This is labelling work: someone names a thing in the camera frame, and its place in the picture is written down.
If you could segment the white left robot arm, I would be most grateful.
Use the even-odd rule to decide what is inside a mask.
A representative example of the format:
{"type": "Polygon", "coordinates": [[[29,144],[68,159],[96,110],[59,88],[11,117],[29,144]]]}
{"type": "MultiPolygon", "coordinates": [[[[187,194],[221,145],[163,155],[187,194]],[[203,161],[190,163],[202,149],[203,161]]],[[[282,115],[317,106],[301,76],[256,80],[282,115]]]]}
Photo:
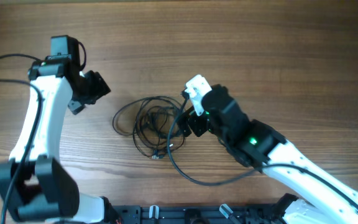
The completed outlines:
{"type": "Polygon", "coordinates": [[[82,194],[60,163],[66,111],[79,113],[110,91],[101,75],[85,71],[84,45],[68,35],[51,39],[50,54],[34,58],[25,84],[29,107],[19,139],[0,163],[1,223],[120,223],[106,197],[82,194]]]}

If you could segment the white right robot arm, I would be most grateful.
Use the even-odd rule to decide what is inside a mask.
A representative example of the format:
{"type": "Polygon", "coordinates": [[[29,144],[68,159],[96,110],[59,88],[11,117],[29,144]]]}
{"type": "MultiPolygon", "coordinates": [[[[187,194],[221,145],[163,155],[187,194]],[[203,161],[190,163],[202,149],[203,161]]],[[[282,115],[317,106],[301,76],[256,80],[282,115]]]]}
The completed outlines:
{"type": "Polygon", "coordinates": [[[197,116],[217,136],[227,152],[294,190],[333,223],[358,223],[358,192],[307,159],[293,143],[269,125],[249,120],[226,87],[201,82],[182,92],[192,107],[180,111],[176,122],[197,116]]]}

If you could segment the black USB cable long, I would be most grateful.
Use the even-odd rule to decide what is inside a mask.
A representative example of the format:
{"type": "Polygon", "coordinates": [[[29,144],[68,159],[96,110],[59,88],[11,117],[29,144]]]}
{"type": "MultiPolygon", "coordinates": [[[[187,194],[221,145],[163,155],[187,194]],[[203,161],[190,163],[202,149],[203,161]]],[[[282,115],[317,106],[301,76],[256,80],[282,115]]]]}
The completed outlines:
{"type": "MultiPolygon", "coordinates": [[[[135,126],[137,124],[137,120],[141,112],[144,112],[147,108],[150,108],[154,105],[162,105],[162,106],[177,106],[178,112],[182,107],[182,104],[169,96],[148,96],[145,98],[141,98],[139,100],[135,100],[124,105],[120,108],[116,114],[112,117],[112,128],[113,130],[121,135],[127,136],[132,139],[135,148],[140,152],[143,150],[144,152],[149,152],[149,150],[144,146],[144,144],[140,141],[135,133],[135,126]]],[[[172,142],[171,148],[174,146],[178,146],[180,143],[180,138],[176,137],[170,139],[172,142]]]]}

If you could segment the black USB cable short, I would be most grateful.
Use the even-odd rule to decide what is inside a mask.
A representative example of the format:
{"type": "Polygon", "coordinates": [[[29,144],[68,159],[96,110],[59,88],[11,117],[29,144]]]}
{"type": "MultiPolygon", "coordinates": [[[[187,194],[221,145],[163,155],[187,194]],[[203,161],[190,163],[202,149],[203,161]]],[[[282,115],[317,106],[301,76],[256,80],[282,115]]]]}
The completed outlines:
{"type": "Polygon", "coordinates": [[[173,129],[170,137],[168,132],[172,121],[177,116],[177,106],[162,106],[154,105],[141,112],[135,126],[135,133],[149,152],[144,153],[151,159],[163,159],[167,155],[167,140],[173,138],[180,138],[178,146],[171,148],[175,151],[184,143],[183,131],[177,128],[173,129]]]}

